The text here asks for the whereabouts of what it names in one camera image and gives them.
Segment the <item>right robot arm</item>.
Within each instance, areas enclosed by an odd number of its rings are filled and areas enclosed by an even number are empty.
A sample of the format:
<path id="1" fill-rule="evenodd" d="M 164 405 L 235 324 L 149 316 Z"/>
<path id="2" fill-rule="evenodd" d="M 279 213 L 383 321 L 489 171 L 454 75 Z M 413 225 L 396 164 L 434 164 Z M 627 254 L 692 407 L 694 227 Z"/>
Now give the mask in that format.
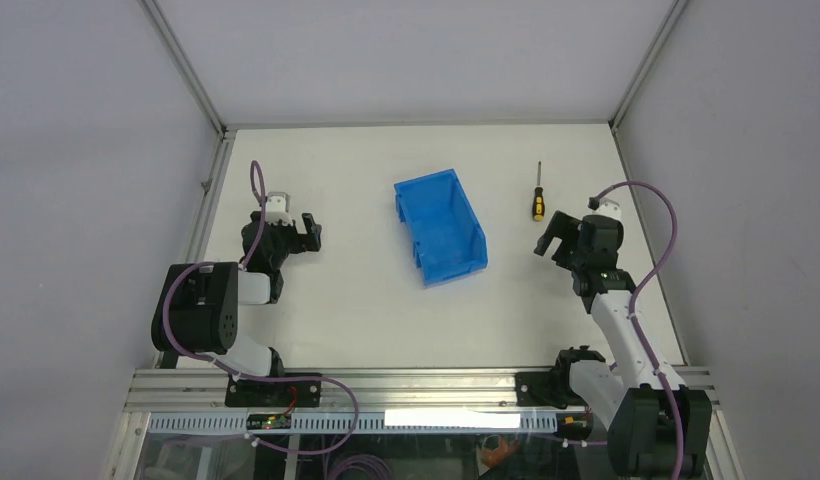
<path id="1" fill-rule="evenodd" d="M 580 400 L 605 426 L 610 464 L 619 477 L 697 479 L 704 472 L 712 402 L 689 387 L 654 347 L 640 322 L 631 275 L 618 268 L 622 223 L 601 214 L 577 219 L 557 211 L 534 252 L 553 240 L 555 264 L 600 328 L 615 364 L 590 348 L 559 353 L 550 390 L 556 402 Z"/>

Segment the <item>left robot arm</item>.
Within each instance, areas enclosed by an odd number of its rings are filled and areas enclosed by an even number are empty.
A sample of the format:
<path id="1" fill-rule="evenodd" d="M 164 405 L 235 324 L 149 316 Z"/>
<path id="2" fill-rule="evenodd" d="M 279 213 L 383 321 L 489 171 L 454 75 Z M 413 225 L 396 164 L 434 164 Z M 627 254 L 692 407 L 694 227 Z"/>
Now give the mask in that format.
<path id="1" fill-rule="evenodd" d="M 155 314 L 151 341 L 156 350 L 209 361 L 238 378 L 250 378 L 249 394 L 263 406 L 280 403 L 287 392 L 280 354 L 239 332 L 241 306 L 275 304 L 284 288 L 282 266 L 291 255 L 318 252 L 322 226 L 301 215 L 292 219 L 251 213 L 241 230 L 246 265 L 200 262 L 169 267 Z"/>

